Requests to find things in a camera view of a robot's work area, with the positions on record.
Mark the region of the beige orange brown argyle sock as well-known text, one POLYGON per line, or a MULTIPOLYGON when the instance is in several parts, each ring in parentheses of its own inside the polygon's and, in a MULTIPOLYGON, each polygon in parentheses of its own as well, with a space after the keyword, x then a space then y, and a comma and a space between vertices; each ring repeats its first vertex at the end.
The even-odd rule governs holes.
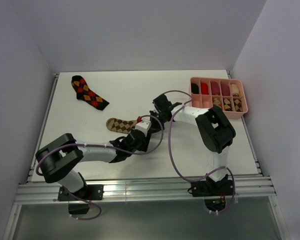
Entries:
POLYGON ((219 107, 220 109, 222 109, 222 102, 219 98, 214 97, 212 99, 212 104, 213 104, 214 107, 219 107))

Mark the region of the black red yellow argyle sock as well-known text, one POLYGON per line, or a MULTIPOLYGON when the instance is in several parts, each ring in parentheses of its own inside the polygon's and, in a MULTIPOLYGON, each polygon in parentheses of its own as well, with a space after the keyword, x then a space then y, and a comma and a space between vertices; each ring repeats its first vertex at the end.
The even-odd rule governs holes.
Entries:
POLYGON ((76 99, 81 100, 99 111, 103 111, 110 103, 92 91, 86 80, 80 75, 74 75, 71 85, 76 92, 76 99))

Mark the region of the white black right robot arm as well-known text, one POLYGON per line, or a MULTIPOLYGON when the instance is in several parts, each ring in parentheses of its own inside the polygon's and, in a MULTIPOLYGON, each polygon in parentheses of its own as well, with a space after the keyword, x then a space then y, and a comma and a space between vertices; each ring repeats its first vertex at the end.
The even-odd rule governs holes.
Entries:
POLYGON ((226 181, 228 176, 231 176, 232 180, 234 179, 232 171, 227 166, 227 161, 230 146, 236 137, 236 131, 226 115, 217 106, 212 108, 197 108, 187 106, 189 101, 184 103, 176 102, 173 104, 164 93, 156 97, 152 103, 159 116, 160 123, 169 123, 167 132, 168 153, 177 175, 190 183, 210 179, 206 183, 207 191, 212 195, 219 194, 224 188, 223 181, 226 181), (213 159, 209 163, 211 170, 198 179, 186 178, 181 174, 175 164, 171 146, 171 134, 174 122, 196 126, 203 144, 213 153, 213 159))

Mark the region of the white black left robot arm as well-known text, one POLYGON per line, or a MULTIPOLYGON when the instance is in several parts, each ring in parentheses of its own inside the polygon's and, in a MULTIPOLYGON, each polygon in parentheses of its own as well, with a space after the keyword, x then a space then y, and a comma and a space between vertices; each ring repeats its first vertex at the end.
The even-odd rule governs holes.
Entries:
POLYGON ((150 137, 150 133, 132 130, 127 136, 104 144, 88 144, 77 141, 71 133, 65 133, 38 150, 35 158, 46 183, 59 183, 72 197, 81 200, 86 197, 88 188, 83 176, 74 171, 78 163, 122 162, 136 151, 146 152, 150 137))

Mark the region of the black rolled sock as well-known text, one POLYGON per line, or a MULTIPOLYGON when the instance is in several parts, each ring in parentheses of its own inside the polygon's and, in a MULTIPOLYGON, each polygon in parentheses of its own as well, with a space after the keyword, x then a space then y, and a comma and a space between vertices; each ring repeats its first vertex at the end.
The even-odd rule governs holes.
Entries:
POLYGON ((198 95, 200 93, 199 86, 196 83, 191 83, 191 93, 194 95, 198 95))

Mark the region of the red rolled sock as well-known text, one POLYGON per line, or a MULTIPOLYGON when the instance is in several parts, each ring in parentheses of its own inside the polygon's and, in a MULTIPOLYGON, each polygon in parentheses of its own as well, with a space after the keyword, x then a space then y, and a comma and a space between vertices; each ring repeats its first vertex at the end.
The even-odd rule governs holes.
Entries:
POLYGON ((205 82, 200 83, 200 89, 202 95, 209 95, 209 87, 208 84, 205 82))

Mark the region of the dark pink rolled sock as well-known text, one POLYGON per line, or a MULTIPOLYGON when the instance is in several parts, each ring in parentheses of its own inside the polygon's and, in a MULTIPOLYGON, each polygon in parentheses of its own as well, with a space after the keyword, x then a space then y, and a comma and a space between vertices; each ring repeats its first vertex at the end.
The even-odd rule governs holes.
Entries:
POLYGON ((211 82, 211 94, 215 95, 215 96, 219 96, 220 95, 220 87, 218 85, 217 82, 211 82))

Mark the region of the magenta rolled sock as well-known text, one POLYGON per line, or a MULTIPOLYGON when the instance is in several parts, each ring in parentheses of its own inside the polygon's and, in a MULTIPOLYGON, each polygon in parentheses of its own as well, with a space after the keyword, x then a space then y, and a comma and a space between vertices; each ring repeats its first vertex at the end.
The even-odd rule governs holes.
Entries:
POLYGON ((230 87, 229 87, 228 84, 221 83, 220 87, 221 87, 221 92, 222 92, 223 96, 230 96, 231 95, 230 87))

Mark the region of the brown yellow argyle rolled sock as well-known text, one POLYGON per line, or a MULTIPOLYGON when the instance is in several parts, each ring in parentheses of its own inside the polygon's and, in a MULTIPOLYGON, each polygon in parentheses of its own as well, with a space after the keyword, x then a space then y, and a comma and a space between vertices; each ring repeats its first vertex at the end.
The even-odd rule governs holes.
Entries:
POLYGON ((224 110, 226 112, 232 112, 233 111, 233 108, 232 108, 232 102, 230 99, 228 98, 224 98, 223 99, 223 107, 224 107, 224 110))

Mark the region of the pink divided organizer tray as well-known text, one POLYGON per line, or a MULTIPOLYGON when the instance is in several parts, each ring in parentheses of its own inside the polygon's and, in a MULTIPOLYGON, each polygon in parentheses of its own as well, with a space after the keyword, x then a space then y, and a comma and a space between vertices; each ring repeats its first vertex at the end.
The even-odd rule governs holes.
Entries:
POLYGON ((222 111, 229 119, 240 119, 244 114, 248 112, 248 104, 245 96, 243 84, 238 79, 225 79, 225 78, 208 78, 208 77, 192 77, 190 79, 189 92, 192 96, 191 105, 195 108, 212 108, 213 98, 219 98, 222 103, 222 111), (201 82, 207 83, 209 95, 201 94, 201 82), (220 95, 212 95, 211 82, 217 82, 220 89, 220 95), (195 83, 199 87, 199 94, 192 94, 191 83, 195 83), (221 83, 228 84, 230 88, 230 96, 222 95, 221 83), (232 96, 231 84, 236 84, 239 87, 240 96, 232 96), (224 110, 223 99, 230 99, 232 105, 232 111, 224 110), (234 106, 234 99, 242 100, 243 112, 236 112, 234 106))

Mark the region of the brown cream argyle rolled sock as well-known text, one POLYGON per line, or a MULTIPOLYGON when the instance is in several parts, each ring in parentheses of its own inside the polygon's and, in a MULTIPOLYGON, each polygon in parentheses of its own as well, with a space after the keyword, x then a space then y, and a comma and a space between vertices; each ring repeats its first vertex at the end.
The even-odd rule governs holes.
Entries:
POLYGON ((243 105, 242 105, 242 100, 239 98, 236 98, 233 100, 234 103, 234 109, 236 112, 243 112, 243 105))

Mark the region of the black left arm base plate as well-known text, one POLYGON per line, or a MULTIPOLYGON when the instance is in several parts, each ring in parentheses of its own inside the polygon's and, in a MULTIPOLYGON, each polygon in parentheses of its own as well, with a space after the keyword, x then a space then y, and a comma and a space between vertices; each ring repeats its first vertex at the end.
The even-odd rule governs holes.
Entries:
MULTIPOLYGON (((72 194, 80 199, 86 201, 100 201, 103 199, 104 186, 102 184, 88 184, 82 189, 73 192, 72 194)), ((59 202, 77 201, 77 199, 70 195, 64 186, 59 188, 57 200, 59 202)))

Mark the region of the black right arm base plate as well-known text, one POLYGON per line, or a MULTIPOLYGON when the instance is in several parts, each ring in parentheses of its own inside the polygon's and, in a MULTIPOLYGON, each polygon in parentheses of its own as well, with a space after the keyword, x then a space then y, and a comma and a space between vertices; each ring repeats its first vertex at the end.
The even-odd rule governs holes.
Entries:
POLYGON ((192 182, 187 192, 193 197, 231 196, 234 192, 234 184, 232 180, 214 182, 208 179, 192 182))

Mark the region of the black box under rail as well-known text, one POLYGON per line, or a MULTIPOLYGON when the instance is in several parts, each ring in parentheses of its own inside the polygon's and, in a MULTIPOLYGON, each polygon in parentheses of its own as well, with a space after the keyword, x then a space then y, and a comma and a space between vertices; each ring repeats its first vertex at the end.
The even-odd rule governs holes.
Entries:
POLYGON ((68 204, 68 213, 70 215, 86 215, 90 210, 90 205, 88 203, 70 203, 68 204))

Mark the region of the aluminium table edge rail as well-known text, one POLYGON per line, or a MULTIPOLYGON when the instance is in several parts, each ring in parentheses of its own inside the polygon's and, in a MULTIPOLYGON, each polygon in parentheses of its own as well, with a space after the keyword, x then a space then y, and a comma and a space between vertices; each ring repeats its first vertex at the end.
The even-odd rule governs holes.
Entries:
POLYGON ((34 170, 35 170, 35 165, 36 165, 36 162, 37 162, 36 152, 39 150, 39 147, 41 145, 42 137, 43 137, 43 134, 44 134, 44 131, 45 131, 47 119, 48 119, 48 116, 49 116, 49 112, 50 112, 50 108, 51 108, 51 105, 52 105, 52 101, 53 101, 53 97, 54 97, 55 90, 56 90, 56 87, 57 87, 59 76, 60 76, 60 73, 56 73, 54 75, 52 89, 51 89, 51 92, 50 92, 50 95, 49 95, 49 99, 48 99, 47 107, 46 107, 46 110, 45 110, 43 122, 42 122, 42 125, 41 125, 41 128, 40 128, 38 140, 37 140, 37 143, 36 143, 36 146, 35 146, 35 149, 34 149, 34 154, 33 154, 33 158, 32 158, 30 168, 29 168, 28 177, 31 177, 34 173, 34 170))

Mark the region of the aluminium front mounting rail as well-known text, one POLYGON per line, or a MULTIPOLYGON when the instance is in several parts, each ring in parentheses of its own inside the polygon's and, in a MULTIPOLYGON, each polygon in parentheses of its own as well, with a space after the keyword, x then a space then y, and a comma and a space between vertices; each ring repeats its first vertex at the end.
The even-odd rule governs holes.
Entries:
MULTIPOLYGON (((193 200, 188 193, 191 184, 180 178, 88 181, 103 185, 102 203, 193 200)), ((237 198, 272 197, 277 193, 269 176, 235 177, 237 198)), ((59 204, 60 185, 30 182, 19 185, 15 205, 59 204)))

